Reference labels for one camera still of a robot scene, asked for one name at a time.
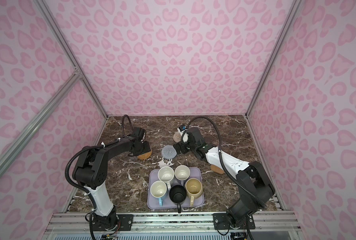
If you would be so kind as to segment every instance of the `pink wallpaper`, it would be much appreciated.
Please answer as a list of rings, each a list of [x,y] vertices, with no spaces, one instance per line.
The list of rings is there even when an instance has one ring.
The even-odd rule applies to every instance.
[[[356,239],[356,1],[305,2],[250,119],[307,239]]]
[[[73,72],[30,0],[0,1],[0,154]]]
[[[0,179],[0,240],[41,239],[72,189],[64,176],[67,162],[82,147],[95,144],[103,121],[77,82]]]
[[[109,114],[245,113],[292,0],[49,0]]]

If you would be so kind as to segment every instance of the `cream mug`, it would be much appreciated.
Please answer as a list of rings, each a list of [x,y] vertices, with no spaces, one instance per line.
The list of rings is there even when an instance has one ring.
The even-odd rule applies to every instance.
[[[186,194],[190,198],[190,207],[194,205],[194,199],[199,198],[203,194],[203,186],[200,180],[190,178],[185,184]]]
[[[174,170],[171,167],[164,166],[158,171],[158,178],[167,185],[167,189],[170,191],[171,184],[174,181]]]
[[[163,199],[167,196],[166,184],[162,181],[156,181],[150,187],[150,193],[153,197],[158,199],[159,205],[162,206]]]
[[[182,186],[185,182],[190,177],[190,169],[186,165],[179,165],[176,167],[174,170],[175,178],[178,180],[178,183],[180,183]]]

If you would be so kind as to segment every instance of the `brown marble surface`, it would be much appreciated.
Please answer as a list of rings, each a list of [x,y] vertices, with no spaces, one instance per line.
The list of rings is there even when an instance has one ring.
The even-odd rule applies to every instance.
[[[162,159],[161,149],[165,145],[175,144],[173,134],[181,124],[187,124],[193,116],[137,116],[131,117],[133,126],[146,129],[147,141],[153,150],[147,160],[128,157],[127,153],[113,158],[108,163],[106,188],[118,212],[150,212],[147,207],[149,174],[153,169],[167,166],[168,161]],[[222,150],[243,161],[259,161],[248,127],[243,116],[209,116],[219,128],[222,136]],[[121,135],[121,117],[110,117],[99,142],[109,143]],[[211,124],[204,119],[197,119],[191,127],[198,126],[206,142],[218,145],[216,132]],[[125,122],[125,134],[130,127]],[[171,160],[171,167],[184,164],[198,167],[202,173],[205,203],[202,207],[187,208],[185,211],[225,211],[238,198],[237,185],[225,175],[210,170],[210,164],[200,161],[192,153],[176,156]],[[267,210],[276,210],[275,205],[267,202]],[[88,197],[78,190],[70,205],[70,212],[88,212],[91,210]],[[159,211],[176,211],[161,209]]]

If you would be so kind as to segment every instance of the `black cable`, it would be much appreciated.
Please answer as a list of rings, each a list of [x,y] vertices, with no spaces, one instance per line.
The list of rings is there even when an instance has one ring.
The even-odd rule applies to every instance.
[[[248,235],[249,235],[249,237],[250,237],[250,240],[254,240],[254,238],[252,237],[252,235],[251,235],[251,232],[250,232],[250,228],[249,228],[249,223],[248,223],[248,216],[246,216],[246,229],[247,229],[247,231],[248,231]]]
[[[89,222],[89,220],[88,220],[88,218],[87,218],[88,214],[90,214],[90,212],[88,212],[88,213],[85,215],[85,220],[86,220],[87,222]]]
[[[183,136],[185,135],[187,129],[189,128],[190,124],[192,121],[194,121],[195,119],[198,119],[198,118],[204,118],[206,120],[208,120],[212,125],[213,127],[215,128],[215,131],[217,132],[217,135],[218,135],[218,141],[219,141],[219,146],[218,146],[218,154],[219,154],[219,160],[221,162],[221,166],[222,166],[222,169],[223,171],[226,173],[226,175],[240,188],[242,188],[247,194],[249,194],[255,201],[257,201],[259,203],[259,205],[262,206],[263,209],[267,209],[267,205],[261,200],[259,199],[255,194],[253,194],[252,192],[250,192],[245,186],[241,185],[230,173],[229,171],[227,170],[225,164],[223,163],[223,159],[222,159],[222,151],[221,151],[221,146],[222,146],[222,139],[221,139],[221,134],[219,133],[219,130],[216,126],[216,124],[208,117],[205,117],[205,116],[198,116],[198,117],[195,117],[193,119],[190,120],[190,122],[187,124],[187,127],[185,129],[185,131],[183,132],[182,136],[181,136],[181,142],[183,142]]]
[[[94,237],[94,233],[93,233],[93,223],[92,223],[92,217],[93,217],[93,213],[95,212],[95,209],[97,208],[97,204],[95,203],[94,201],[94,198],[93,196],[90,194],[90,191],[86,188],[84,188],[83,186],[81,185],[78,185],[77,183],[75,183],[74,181],[71,180],[70,178],[70,175],[69,175],[69,171],[70,171],[70,166],[71,164],[73,163],[73,161],[79,156],[81,155],[82,153],[86,152],[86,151],[89,151],[89,150],[92,150],[92,149],[100,149],[100,148],[103,148],[104,146],[103,145],[97,145],[97,146],[91,146],[91,147],[87,147],[87,148],[84,148],[82,149],[81,151],[77,152],[68,162],[68,164],[66,165],[66,168],[65,168],[65,178],[66,178],[66,181],[72,185],[73,187],[76,187],[82,191],[84,191],[90,198],[90,201],[91,203],[93,204],[93,211],[90,212],[90,217],[89,217],[89,228],[90,228],[90,235],[91,235],[91,238],[92,240],[96,240],[96,238]]]
[[[227,225],[229,226],[229,228],[227,229],[227,232],[224,233],[224,234],[222,234],[222,233],[218,230],[218,225],[220,224],[220,222],[217,224],[217,232],[218,232],[219,234],[221,234],[222,236],[226,236],[226,235],[229,233],[229,231],[230,231],[230,224],[229,224],[228,222],[226,222],[226,223],[227,223]]]
[[[127,120],[129,121],[129,125],[130,125],[130,128],[131,128],[131,131],[133,131],[133,125],[131,124],[131,120],[130,120],[130,117],[128,115],[124,115],[122,117],[122,124],[121,124],[121,127],[122,127],[122,136],[125,136],[125,128],[123,126],[123,123],[125,121],[125,117],[127,118]]]
[[[90,229],[90,236],[92,240],[96,240],[94,233],[93,233],[93,213],[95,212],[95,209],[90,212],[89,216],[89,229]]]

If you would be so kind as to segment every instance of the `black mug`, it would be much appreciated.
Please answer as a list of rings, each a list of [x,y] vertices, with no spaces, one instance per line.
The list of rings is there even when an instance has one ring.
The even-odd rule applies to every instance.
[[[170,200],[177,204],[178,213],[181,213],[181,203],[186,199],[186,189],[181,185],[175,185],[169,192]]]

